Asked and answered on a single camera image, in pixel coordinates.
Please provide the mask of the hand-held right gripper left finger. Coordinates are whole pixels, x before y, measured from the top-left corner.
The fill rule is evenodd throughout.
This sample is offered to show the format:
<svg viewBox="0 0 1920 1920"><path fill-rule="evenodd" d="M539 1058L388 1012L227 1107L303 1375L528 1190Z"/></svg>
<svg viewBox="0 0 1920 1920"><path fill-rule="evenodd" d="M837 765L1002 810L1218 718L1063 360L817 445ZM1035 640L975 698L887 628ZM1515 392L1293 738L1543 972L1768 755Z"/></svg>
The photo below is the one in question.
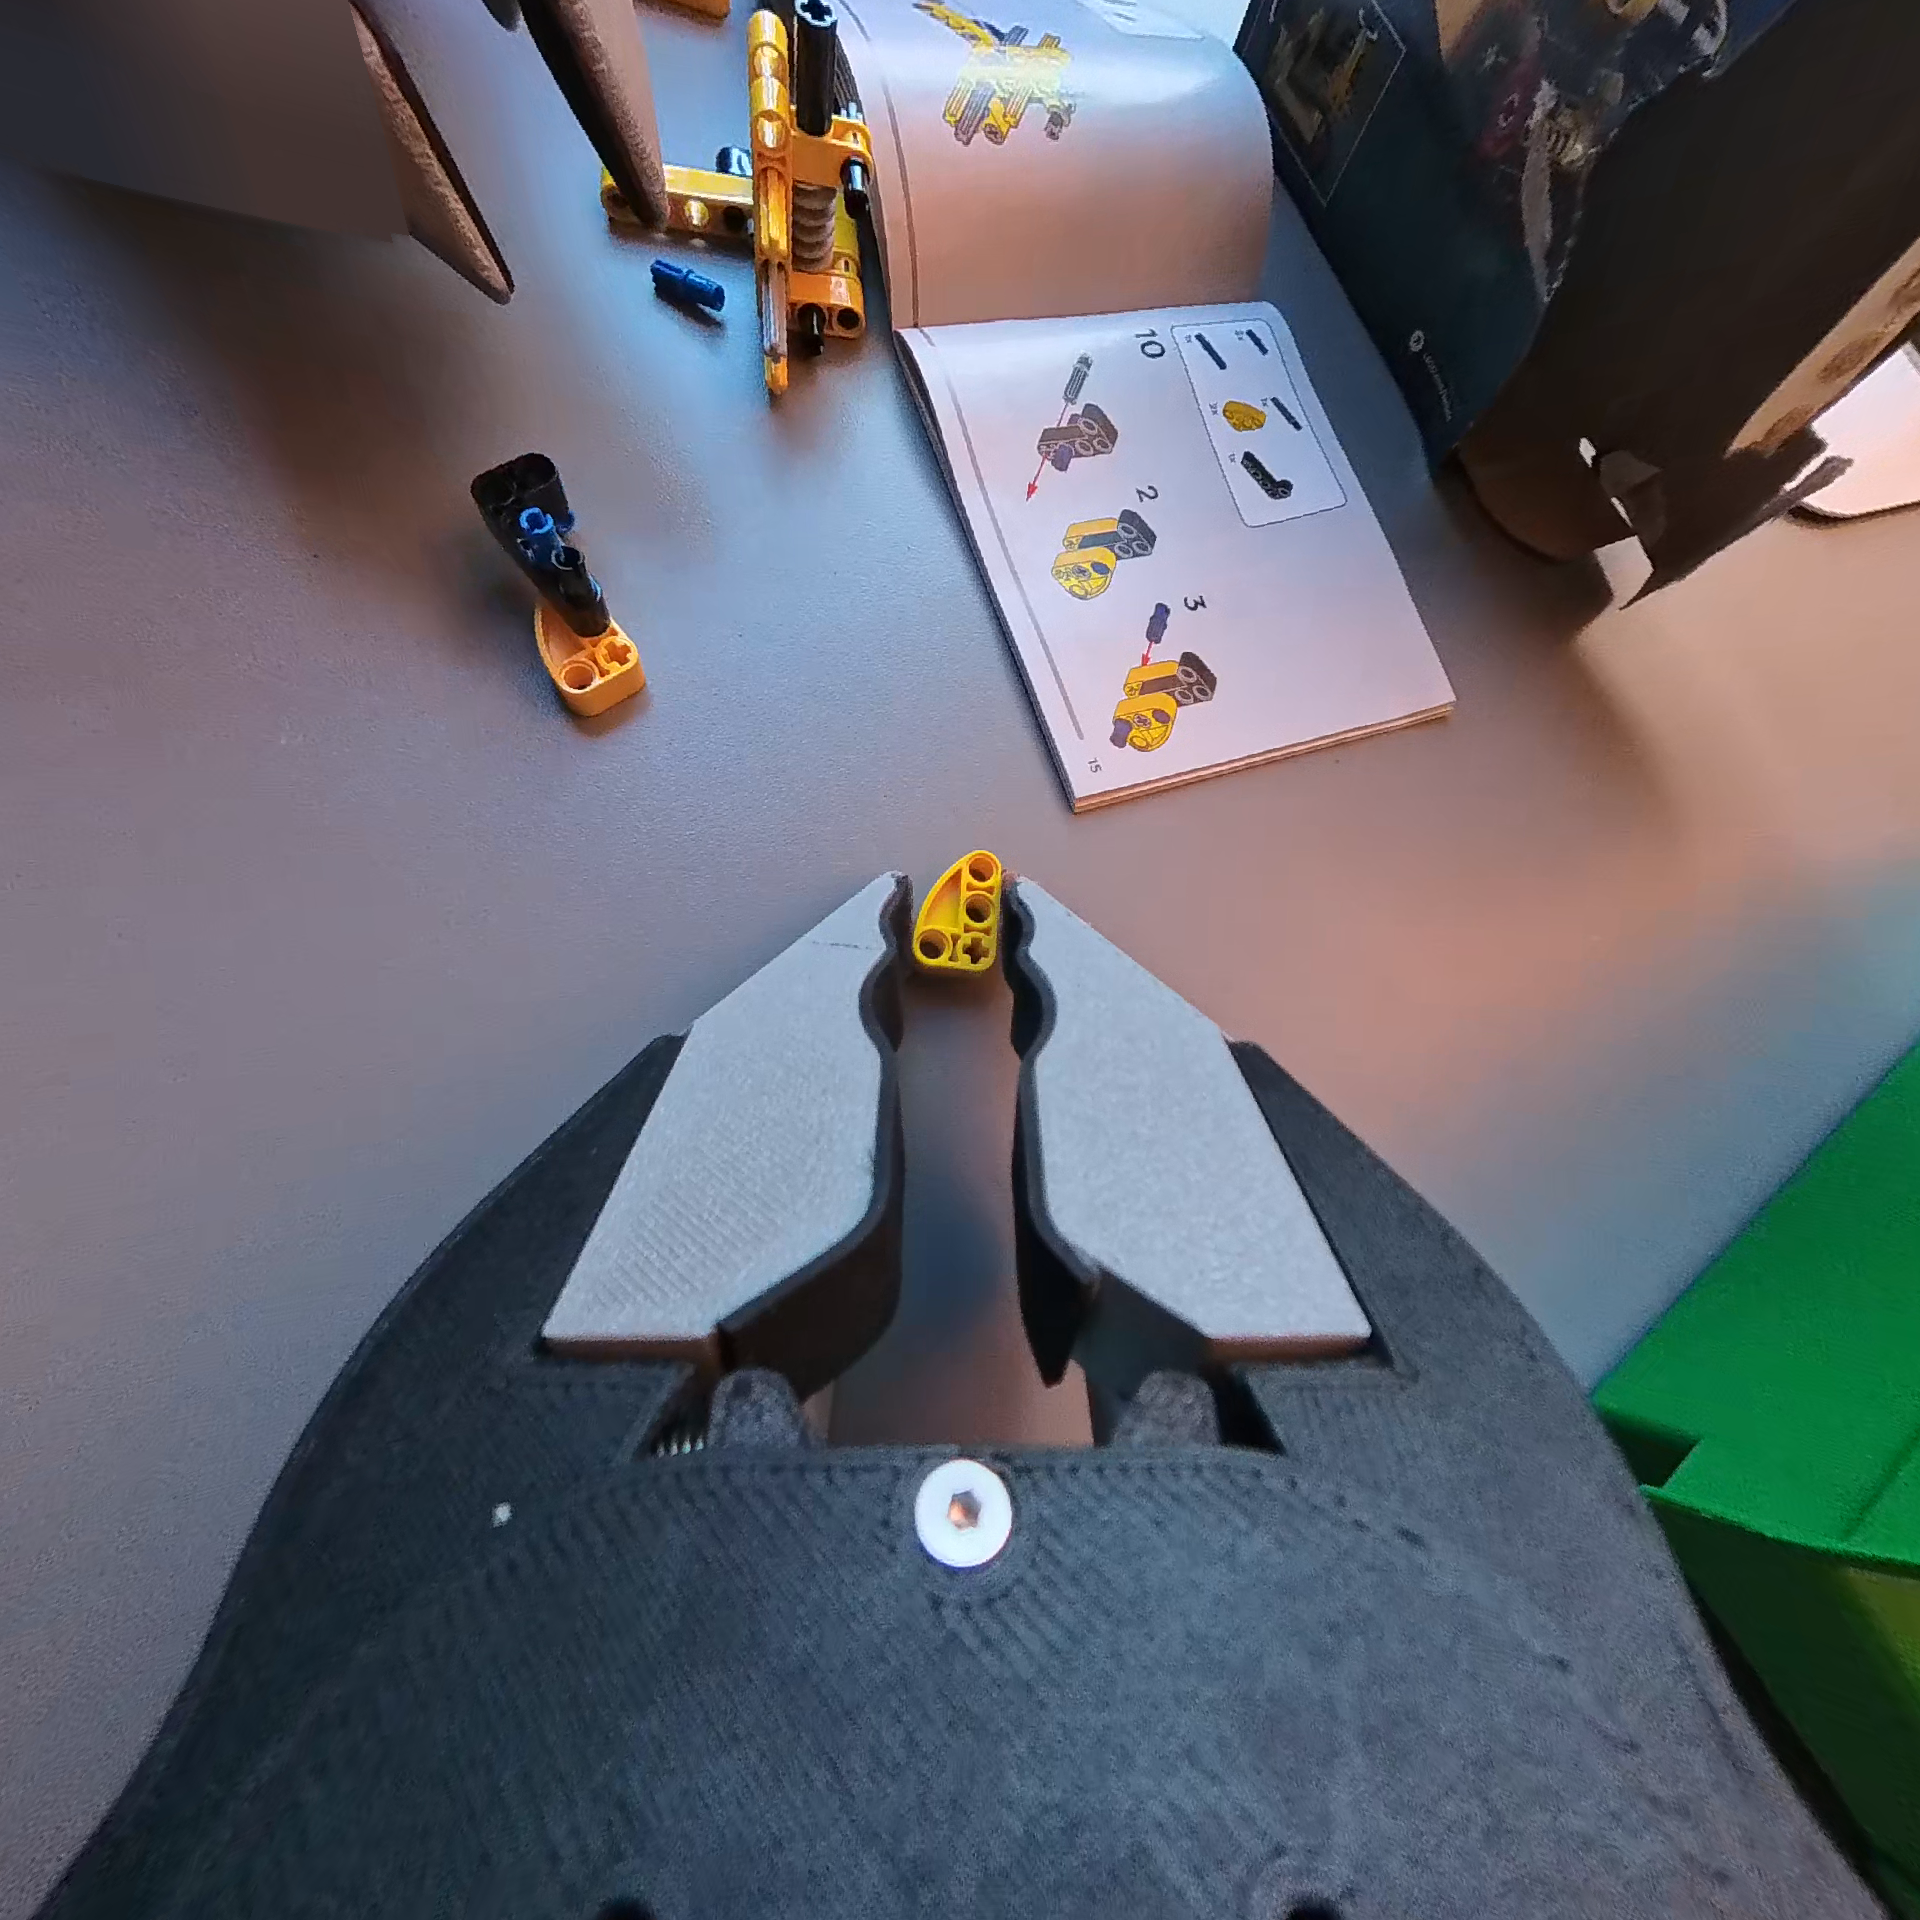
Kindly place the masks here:
<svg viewBox="0 0 1920 1920"><path fill-rule="evenodd" d="M543 1339L807 1402L895 1319L911 882L887 870L679 1040Z"/></svg>

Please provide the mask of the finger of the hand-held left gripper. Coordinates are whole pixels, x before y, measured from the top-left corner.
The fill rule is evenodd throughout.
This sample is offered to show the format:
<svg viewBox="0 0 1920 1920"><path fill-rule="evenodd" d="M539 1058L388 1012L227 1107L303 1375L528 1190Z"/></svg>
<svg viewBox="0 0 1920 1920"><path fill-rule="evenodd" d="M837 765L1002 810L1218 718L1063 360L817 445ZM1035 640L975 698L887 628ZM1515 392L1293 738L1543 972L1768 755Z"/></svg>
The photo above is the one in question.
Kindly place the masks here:
<svg viewBox="0 0 1920 1920"><path fill-rule="evenodd" d="M4 2L4 155L325 234L407 234L514 282L416 76L347 2Z"/></svg>
<svg viewBox="0 0 1920 1920"><path fill-rule="evenodd" d="M656 98L633 2L519 2L519 13L632 214L663 228Z"/></svg>

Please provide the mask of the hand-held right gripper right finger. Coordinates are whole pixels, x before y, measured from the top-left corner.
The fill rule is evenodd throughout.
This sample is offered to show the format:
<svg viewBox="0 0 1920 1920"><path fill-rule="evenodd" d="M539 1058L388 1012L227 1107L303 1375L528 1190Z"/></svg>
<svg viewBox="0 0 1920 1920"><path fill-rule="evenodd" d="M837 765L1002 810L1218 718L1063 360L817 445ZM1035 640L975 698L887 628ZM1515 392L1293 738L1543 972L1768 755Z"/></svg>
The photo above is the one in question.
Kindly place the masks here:
<svg viewBox="0 0 1920 1920"><path fill-rule="evenodd" d="M1004 888L1015 1266L1048 1383L1362 1351L1372 1323L1228 1036L1033 879Z"/></svg>

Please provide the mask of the large yellow lego assembly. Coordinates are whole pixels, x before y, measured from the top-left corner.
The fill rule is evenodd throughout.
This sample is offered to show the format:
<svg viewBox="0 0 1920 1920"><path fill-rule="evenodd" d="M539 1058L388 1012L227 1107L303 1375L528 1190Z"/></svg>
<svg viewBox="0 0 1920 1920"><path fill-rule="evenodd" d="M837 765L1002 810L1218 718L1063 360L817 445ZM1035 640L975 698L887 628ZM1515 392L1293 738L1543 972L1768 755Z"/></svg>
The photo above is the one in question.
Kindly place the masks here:
<svg viewBox="0 0 1920 1920"><path fill-rule="evenodd" d="M747 237L765 390L795 356L867 327L857 222L871 213L873 144L828 2L773 5L747 27L751 141L731 167L666 167L666 226Z"/></svg>

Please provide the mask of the small yellow curved lego piece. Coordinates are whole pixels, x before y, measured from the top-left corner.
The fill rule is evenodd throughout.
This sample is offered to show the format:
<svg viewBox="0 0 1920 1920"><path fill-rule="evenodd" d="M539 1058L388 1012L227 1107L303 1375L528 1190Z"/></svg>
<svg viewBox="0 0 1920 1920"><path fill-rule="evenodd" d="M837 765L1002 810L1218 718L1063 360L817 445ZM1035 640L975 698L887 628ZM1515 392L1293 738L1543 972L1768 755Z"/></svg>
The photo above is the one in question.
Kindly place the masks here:
<svg viewBox="0 0 1920 1920"><path fill-rule="evenodd" d="M913 958L932 975L986 975L996 962L1002 862L986 847L960 854L927 892Z"/></svg>

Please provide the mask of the black and yellow lego subassembly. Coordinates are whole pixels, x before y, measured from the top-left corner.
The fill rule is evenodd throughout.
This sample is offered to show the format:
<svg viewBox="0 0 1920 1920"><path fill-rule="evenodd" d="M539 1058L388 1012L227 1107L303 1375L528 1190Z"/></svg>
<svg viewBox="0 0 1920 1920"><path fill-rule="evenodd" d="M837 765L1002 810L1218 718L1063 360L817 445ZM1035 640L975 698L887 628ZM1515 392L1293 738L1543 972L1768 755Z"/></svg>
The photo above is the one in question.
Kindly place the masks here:
<svg viewBox="0 0 1920 1920"><path fill-rule="evenodd" d="M527 451L481 471L471 500L536 589L536 642L565 707L592 718L645 690L639 646L579 546L579 517L553 460Z"/></svg>

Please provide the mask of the lego instruction booklet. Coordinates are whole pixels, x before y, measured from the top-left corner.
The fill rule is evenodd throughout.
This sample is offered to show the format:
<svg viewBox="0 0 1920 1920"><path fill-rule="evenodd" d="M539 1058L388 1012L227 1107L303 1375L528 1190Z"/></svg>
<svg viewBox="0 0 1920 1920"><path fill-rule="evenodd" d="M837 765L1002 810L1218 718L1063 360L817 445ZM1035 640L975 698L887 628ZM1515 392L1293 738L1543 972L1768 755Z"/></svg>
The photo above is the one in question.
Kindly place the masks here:
<svg viewBox="0 0 1920 1920"><path fill-rule="evenodd" d="M905 379L1074 810L1451 712L1282 314L1232 48L1161 5L848 5Z"/></svg>

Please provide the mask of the dark torn lego box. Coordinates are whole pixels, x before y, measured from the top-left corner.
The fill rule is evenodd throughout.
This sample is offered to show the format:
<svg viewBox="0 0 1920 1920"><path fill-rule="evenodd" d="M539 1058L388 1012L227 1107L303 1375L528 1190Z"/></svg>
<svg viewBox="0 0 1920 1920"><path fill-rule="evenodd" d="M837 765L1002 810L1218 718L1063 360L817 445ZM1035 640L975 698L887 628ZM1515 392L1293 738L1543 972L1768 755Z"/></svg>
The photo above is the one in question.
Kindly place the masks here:
<svg viewBox="0 0 1920 1920"><path fill-rule="evenodd" d="M1428 462L1687 579L1915 324L1915 2L1251 5L1275 167Z"/></svg>

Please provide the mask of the green box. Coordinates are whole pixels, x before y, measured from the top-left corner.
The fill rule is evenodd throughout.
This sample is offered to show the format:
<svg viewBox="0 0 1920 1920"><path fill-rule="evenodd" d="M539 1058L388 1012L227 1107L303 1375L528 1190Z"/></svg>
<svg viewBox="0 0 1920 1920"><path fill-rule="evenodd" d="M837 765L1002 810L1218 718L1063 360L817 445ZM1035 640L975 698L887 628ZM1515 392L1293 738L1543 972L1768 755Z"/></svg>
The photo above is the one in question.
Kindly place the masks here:
<svg viewBox="0 0 1920 1920"><path fill-rule="evenodd" d="M1915 1915L1915 1050L1593 1403L1706 1613Z"/></svg>

